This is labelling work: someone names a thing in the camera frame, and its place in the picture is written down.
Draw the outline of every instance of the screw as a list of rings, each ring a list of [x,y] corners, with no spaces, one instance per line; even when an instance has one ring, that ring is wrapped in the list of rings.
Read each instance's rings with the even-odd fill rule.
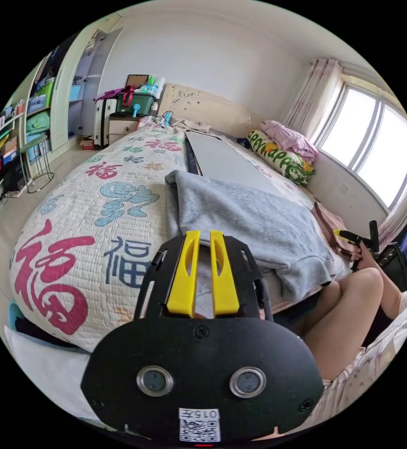
[[[104,408],[104,403],[101,400],[99,400],[99,399],[93,399],[91,402],[93,403],[93,405],[96,408],[99,408],[99,409],[103,409]]]
[[[197,338],[207,338],[208,335],[210,335],[210,330],[208,329],[207,326],[197,326],[194,329],[194,335]]]
[[[300,413],[306,413],[313,405],[313,400],[312,399],[307,399],[305,401],[303,401],[299,406],[298,406],[298,411]]]

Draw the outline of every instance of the floor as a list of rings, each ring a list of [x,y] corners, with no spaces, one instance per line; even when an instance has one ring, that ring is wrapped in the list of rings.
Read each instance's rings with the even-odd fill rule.
[[[90,158],[91,153],[95,152],[81,150],[79,146],[66,151],[51,163],[55,176],[45,188],[32,194],[24,192],[19,198],[7,198],[0,202],[0,234],[11,248],[15,246],[21,230],[41,201],[75,167]]]
[[[41,201],[77,166],[91,156],[91,151],[72,148],[51,163],[54,179],[37,193],[23,193],[19,198],[0,202],[0,336],[8,348],[4,335],[8,302],[12,297],[8,281],[9,260],[15,243],[28,218]]]

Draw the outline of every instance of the label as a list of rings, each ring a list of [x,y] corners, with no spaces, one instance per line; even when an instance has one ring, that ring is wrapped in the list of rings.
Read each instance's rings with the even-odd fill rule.
[[[179,408],[180,441],[214,443],[221,441],[217,408]]]

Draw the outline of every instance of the camera lens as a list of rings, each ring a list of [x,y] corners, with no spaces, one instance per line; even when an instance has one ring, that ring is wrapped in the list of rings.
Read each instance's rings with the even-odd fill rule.
[[[259,368],[241,368],[230,378],[230,390],[239,398],[258,396],[265,386],[266,376]]]
[[[174,385],[172,376],[159,366],[146,366],[137,375],[138,388],[148,396],[164,396]]]

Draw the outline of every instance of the qr code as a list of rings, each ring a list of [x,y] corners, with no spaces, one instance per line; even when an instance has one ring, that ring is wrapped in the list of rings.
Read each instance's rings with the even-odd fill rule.
[[[219,420],[180,420],[180,441],[221,441]]]

